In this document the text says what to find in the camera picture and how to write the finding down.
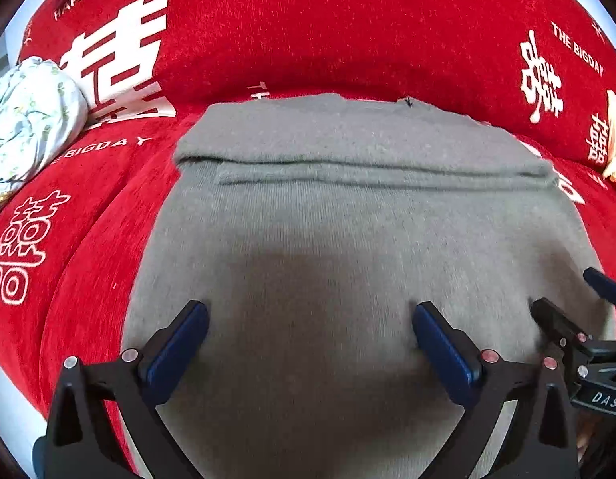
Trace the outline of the person's right hand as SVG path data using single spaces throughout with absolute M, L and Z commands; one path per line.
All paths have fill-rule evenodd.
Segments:
M 594 424 L 581 424 L 577 429 L 577 453 L 578 461 L 581 462 L 585 452 L 588 451 L 591 440 L 595 433 Z

